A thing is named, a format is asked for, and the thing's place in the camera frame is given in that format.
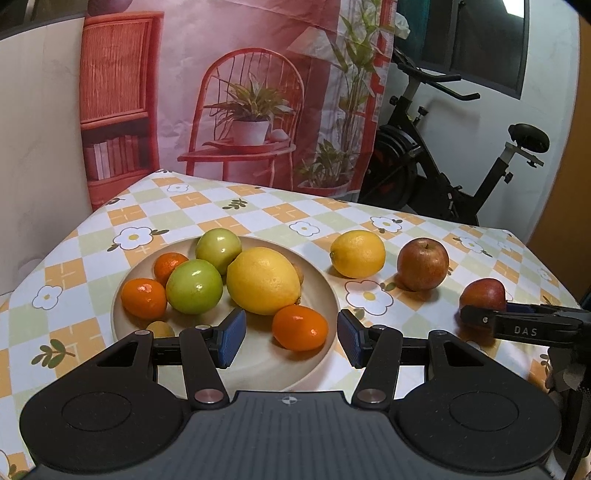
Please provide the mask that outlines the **bright red apple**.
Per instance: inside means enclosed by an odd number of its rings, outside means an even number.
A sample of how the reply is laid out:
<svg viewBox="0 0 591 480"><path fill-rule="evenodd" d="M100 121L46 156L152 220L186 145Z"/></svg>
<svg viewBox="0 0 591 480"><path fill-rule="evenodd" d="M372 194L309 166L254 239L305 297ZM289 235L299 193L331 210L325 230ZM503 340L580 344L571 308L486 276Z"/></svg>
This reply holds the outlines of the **bright red apple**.
<svg viewBox="0 0 591 480"><path fill-rule="evenodd" d="M459 307L465 306L504 311L507 306L504 285L495 278L482 278L470 283L459 300Z"/></svg>

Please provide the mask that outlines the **large yellow lemon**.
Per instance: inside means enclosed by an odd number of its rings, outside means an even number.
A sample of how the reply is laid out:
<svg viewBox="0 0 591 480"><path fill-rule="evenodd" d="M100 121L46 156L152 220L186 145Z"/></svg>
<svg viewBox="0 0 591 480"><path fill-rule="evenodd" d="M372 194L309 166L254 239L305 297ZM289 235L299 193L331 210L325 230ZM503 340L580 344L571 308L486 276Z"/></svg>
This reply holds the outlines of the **large yellow lemon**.
<svg viewBox="0 0 591 480"><path fill-rule="evenodd" d="M301 298L301 282L283 254L266 247L242 251L226 270L231 300L247 312L273 316Z"/></svg>

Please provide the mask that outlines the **dull red-brown apple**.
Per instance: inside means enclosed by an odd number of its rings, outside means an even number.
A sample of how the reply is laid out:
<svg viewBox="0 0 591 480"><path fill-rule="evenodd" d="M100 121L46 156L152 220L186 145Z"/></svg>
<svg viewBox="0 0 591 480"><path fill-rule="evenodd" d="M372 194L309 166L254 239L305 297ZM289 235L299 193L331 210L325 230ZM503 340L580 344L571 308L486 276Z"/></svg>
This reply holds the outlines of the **dull red-brown apple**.
<svg viewBox="0 0 591 480"><path fill-rule="evenodd" d="M398 254L398 277L410 291L429 291L437 288L447 277L449 255L439 241L417 238L408 242Z"/></svg>

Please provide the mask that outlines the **small orange tangerine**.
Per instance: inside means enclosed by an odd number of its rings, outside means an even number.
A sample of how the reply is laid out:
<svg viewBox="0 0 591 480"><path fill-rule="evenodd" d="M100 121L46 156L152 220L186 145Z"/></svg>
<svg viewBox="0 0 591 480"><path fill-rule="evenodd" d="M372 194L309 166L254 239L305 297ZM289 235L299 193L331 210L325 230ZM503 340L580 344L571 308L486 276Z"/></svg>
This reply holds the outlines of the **small orange tangerine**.
<svg viewBox="0 0 591 480"><path fill-rule="evenodd" d="M172 338L175 336L172 327L164 321L153 321L145 329L150 331L154 338Z"/></svg>

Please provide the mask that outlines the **bright green apple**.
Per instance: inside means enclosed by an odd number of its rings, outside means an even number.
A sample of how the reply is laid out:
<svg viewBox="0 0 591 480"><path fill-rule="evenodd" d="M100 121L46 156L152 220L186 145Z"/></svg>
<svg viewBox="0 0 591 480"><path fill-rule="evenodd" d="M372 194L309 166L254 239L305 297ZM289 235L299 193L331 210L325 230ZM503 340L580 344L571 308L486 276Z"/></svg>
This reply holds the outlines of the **bright green apple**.
<svg viewBox="0 0 591 480"><path fill-rule="evenodd" d="M188 260L172 271L165 293L168 303L178 312L187 315L206 313L221 299L221 274L205 260Z"/></svg>

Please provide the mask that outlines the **brown kiwi fruit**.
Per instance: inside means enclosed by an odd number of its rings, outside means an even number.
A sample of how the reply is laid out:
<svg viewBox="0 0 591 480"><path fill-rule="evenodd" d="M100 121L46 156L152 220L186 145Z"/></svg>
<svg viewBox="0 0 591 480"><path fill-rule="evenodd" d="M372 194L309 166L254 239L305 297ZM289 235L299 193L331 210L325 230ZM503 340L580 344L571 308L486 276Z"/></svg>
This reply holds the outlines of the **brown kiwi fruit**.
<svg viewBox="0 0 591 480"><path fill-rule="evenodd" d="M291 265L294 267L294 271L297 273L298 282L300 282L300 289L301 289L301 292L303 292L304 272L303 272L303 270L301 270L300 266L298 266L296 263L291 263ZM295 301L295 303L297 305L301 304L301 295L297 298L297 301Z"/></svg>

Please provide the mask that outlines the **pink printed backdrop cloth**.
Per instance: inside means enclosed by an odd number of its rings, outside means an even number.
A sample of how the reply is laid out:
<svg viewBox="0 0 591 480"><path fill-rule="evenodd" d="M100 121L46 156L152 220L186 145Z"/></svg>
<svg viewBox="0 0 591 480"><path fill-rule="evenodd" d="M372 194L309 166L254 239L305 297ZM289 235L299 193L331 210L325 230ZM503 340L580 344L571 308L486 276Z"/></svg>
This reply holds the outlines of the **pink printed backdrop cloth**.
<svg viewBox="0 0 591 480"><path fill-rule="evenodd" d="M80 126L99 207L160 168L356 199L392 1L92 1Z"/></svg>

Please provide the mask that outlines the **dark right window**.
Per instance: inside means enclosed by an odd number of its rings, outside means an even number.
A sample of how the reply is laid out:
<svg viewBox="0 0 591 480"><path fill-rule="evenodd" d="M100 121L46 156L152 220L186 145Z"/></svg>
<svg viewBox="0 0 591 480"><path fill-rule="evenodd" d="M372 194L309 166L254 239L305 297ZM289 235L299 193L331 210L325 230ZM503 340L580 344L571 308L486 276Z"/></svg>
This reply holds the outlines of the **dark right window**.
<svg viewBox="0 0 591 480"><path fill-rule="evenodd" d="M513 98L522 94L530 9L525 0L407 0L397 12L410 34L398 48L419 67Z"/></svg>

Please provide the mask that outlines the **checkered floral tablecloth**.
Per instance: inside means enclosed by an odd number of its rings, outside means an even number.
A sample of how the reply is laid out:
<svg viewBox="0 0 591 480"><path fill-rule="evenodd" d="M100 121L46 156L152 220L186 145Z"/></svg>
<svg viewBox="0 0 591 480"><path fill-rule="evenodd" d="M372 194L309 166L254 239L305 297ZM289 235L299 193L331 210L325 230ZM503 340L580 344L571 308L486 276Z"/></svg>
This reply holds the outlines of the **checkered floral tablecloth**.
<svg viewBox="0 0 591 480"><path fill-rule="evenodd" d="M459 298L471 282L500 280L519 303L574 306L569 291L513 233L410 213L161 170L121 193L60 238L1 306L1 475L19 479L31 458L19 434L26 401L112 343L110 310L127 272L149 255L222 227L266 240L329 271L339 234L363 229L387 250L369 280L329 274L342 307L363 323L387 324L411 337L454 330ZM431 297L394 285L396 257L408 241L443 243L450 273Z"/></svg>

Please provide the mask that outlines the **pale green apple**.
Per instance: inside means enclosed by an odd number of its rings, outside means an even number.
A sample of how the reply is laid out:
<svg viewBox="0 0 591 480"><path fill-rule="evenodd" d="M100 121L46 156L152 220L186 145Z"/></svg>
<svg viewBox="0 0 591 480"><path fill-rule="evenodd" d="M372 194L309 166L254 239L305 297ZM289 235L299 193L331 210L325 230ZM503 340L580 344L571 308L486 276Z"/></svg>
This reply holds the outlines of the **pale green apple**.
<svg viewBox="0 0 591 480"><path fill-rule="evenodd" d="M228 229L214 228L205 232L195 246L195 258L205 260L217 269L221 276L228 265L242 253L242 241Z"/></svg>

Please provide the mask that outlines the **beige round plate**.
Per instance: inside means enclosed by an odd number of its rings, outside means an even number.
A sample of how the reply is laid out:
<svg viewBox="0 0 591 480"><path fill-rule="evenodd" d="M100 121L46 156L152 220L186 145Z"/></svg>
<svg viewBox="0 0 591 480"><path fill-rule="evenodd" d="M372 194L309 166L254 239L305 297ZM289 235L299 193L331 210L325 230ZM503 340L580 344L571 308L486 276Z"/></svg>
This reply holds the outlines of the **beige round plate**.
<svg viewBox="0 0 591 480"><path fill-rule="evenodd" d="M287 260L297 265L304 274L304 284L301 287L301 305L317 311L328 321L328 338L324 346L315 351L290 352L276 343L271 334L272 317L263 317L246 312L245 339L233 359L231 366L218 370L224 382L228 395L232 398L236 390L263 391L296 391L315 390L318 382L315 380L315 370L318 370L328 360L332 345L335 342L335 323L339 311L339 300L329 282L315 266L297 252L288 250L280 245L266 240L240 236L242 248L266 247L283 254ZM194 259L194 248L197 239L187 239L175 242L149 254L140 260L124 277L118 286L111 313L113 335L120 340L138 327L147 326L148 322L129 314L123 307L120 293L123 285L136 278L153 278L153 263L164 253L177 252ZM177 312L169 304L161 321L166 322L177 336L183 329L194 326L217 326L228 313L235 308L224 286L224 293L218 304L207 313L199 316L184 315ZM158 367L158 383L169 389L179 397L186 398L184 380L180 366Z"/></svg>

